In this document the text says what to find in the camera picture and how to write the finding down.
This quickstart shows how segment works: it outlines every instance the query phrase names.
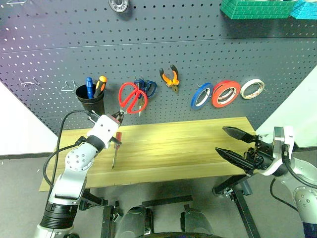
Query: green box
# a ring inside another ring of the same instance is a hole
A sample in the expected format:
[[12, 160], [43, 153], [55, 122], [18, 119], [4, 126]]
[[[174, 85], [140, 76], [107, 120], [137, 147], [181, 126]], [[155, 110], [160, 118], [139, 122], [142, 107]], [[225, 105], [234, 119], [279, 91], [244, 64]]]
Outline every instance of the green box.
[[223, 0], [220, 10], [231, 19], [288, 18], [296, 1]]

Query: wooden tabletop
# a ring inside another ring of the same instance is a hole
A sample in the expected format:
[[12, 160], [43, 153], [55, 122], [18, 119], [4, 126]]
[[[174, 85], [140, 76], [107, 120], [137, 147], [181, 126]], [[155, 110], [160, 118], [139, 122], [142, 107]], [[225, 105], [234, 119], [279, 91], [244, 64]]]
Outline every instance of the wooden tabletop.
[[[222, 130], [223, 126], [238, 127], [255, 134], [246, 117], [121, 126], [122, 145], [114, 169], [111, 168], [114, 156], [111, 144], [95, 158], [87, 174], [86, 187], [243, 174], [240, 168], [220, 157], [214, 148], [243, 155], [252, 144], [230, 137]], [[60, 148], [74, 144], [81, 135], [86, 136], [88, 130], [63, 131]], [[68, 151], [59, 154], [56, 176], [64, 171]], [[49, 178], [53, 162], [54, 159], [47, 169]], [[43, 180], [39, 190], [48, 189]]]

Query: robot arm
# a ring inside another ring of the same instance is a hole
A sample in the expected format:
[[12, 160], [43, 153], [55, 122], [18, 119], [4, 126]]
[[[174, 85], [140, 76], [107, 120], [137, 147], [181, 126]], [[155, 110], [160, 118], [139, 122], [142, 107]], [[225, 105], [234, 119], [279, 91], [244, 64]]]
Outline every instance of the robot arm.
[[94, 158], [109, 147], [124, 114], [119, 112], [114, 116], [116, 118], [110, 115], [99, 117], [87, 133], [86, 141], [66, 155], [65, 170], [56, 180], [34, 238], [65, 238], [71, 233], [88, 169]]
[[[244, 157], [221, 148], [216, 151], [227, 161], [253, 175], [257, 169], [264, 176], [274, 175], [276, 180], [285, 185], [293, 197], [298, 213], [304, 225], [307, 238], [317, 237], [317, 168], [312, 164], [292, 157], [294, 133], [291, 126], [275, 127], [273, 143], [267, 144], [260, 136], [250, 135], [234, 127], [223, 128], [230, 136], [247, 143], [255, 142]], [[295, 173], [303, 184], [290, 173]]]

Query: wire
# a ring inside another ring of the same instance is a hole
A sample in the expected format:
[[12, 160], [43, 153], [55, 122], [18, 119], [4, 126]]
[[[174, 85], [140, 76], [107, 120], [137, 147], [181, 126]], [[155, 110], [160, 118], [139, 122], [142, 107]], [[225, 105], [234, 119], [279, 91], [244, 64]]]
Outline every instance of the wire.
[[282, 146], [282, 162], [285, 164], [288, 172], [299, 182], [301, 182], [302, 184], [306, 185], [307, 187], [311, 187], [314, 189], [317, 189], [317, 185], [312, 184], [308, 181], [306, 181], [305, 179], [301, 178], [300, 176], [298, 176], [292, 169], [291, 167], [291, 160], [289, 158], [289, 145], [284, 144]]
[[291, 161], [290, 160], [285, 160], [284, 164], [288, 170], [288, 172], [295, 178], [297, 179], [299, 182], [301, 182], [302, 184], [306, 185], [307, 187], [311, 187], [314, 189], [317, 189], [317, 185], [312, 184], [310, 182], [307, 182], [306, 180], [304, 180], [303, 178], [299, 177], [291, 168]]
[[68, 114], [66, 114], [60, 124], [60, 128], [59, 128], [59, 132], [58, 132], [58, 136], [57, 136], [57, 143], [56, 143], [56, 151], [54, 152], [56, 154], [56, 157], [55, 157], [55, 163], [54, 163], [54, 169], [53, 169], [53, 174], [52, 174], [52, 181], [49, 180], [49, 178], [47, 177], [46, 175], [46, 168], [49, 164], [49, 161], [50, 159], [53, 157], [52, 155], [50, 155], [48, 158], [47, 158], [47, 163], [44, 163], [44, 166], [43, 166], [43, 176], [45, 178], [45, 181], [50, 185], [50, 190], [49, 190], [49, 194], [48, 194], [48, 198], [52, 192], [52, 188], [54, 187], [54, 180], [55, 180], [55, 175], [56, 175], [56, 170], [57, 170], [57, 164], [58, 164], [58, 153], [59, 153], [59, 144], [60, 144], [60, 139], [61, 139], [61, 133], [63, 131], [63, 127], [64, 127], [64, 124], [65, 124], [65, 121], [67, 119], [67, 117], [73, 113], [86, 113], [89, 115], [89, 112], [87, 110], [73, 110], [71, 112], [69, 112]]
[[280, 202], [284, 203], [285, 205], [289, 206], [290, 208], [292, 208], [292, 209], [294, 209], [295, 211], [298, 212], [298, 210], [297, 210], [296, 207], [294, 207], [293, 205], [289, 204], [288, 202], [286, 202], [286, 201], [280, 199], [279, 197], [277, 197], [277, 196], [275, 196], [275, 195], [273, 194], [273, 184], [275, 183], [275, 181], [276, 181], [276, 179], [273, 178], [273, 180], [272, 180], [272, 182], [271, 182], [271, 184], [270, 184], [270, 186], [269, 186], [269, 192], [271, 193], [272, 197], [275, 198], [277, 201], [280, 201]]
[[58, 154], [59, 152], [61, 152], [61, 151], [63, 151], [63, 150], [67, 150], [67, 149], [72, 148], [72, 147], [75, 147], [75, 146], [76, 146], [76, 144], [73, 144], [73, 145], [69, 145], [69, 146], [66, 146], [66, 147], [64, 147], [64, 148], [61, 148], [61, 149], [59, 149], [59, 150], [56, 150], [55, 152], [51, 153], [51, 155], [48, 156], [47, 159], [45, 160], [44, 165], [43, 165], [43, 177], [44, 177], [45, 181], [49, 184], [49, 186], [50, 186], [51, 188], [53, 188], [53, 183], [50, 181], [50, 179], [49, 179], [49, 177], [48, 177], [48, 175], [47, 175], [47, 173], [46, 173], [46, 168], [47, 168], [47, 166], [48, 166], [48, 164], [49, 164], [51, 158], [52, 158], [54, 155]]

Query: blue tape roll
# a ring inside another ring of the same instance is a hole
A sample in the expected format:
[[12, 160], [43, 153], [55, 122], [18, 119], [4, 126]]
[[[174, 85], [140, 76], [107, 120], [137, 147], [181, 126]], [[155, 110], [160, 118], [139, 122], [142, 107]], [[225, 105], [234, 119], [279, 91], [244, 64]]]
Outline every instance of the blue tape roll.
[[[211, 97], [212, 95], [212, 90], [213, 90], [213, 85], [211, 83], [205, 83], [204, 85], [202, 85], [197, 92], [195, 93], [195, 95], [193, 96], [192, 102], [190, 104], [190, 106], [192, 107], [193, 110], [198, 110], [200, 108], [202, 108], [206, 102], [208, 101], [208, 99]], [[199, 96], [202, 93], [206, 93], [204, 99], [201, 100], [201, 102], [197, 103], [197, 100], [199, 98]]]

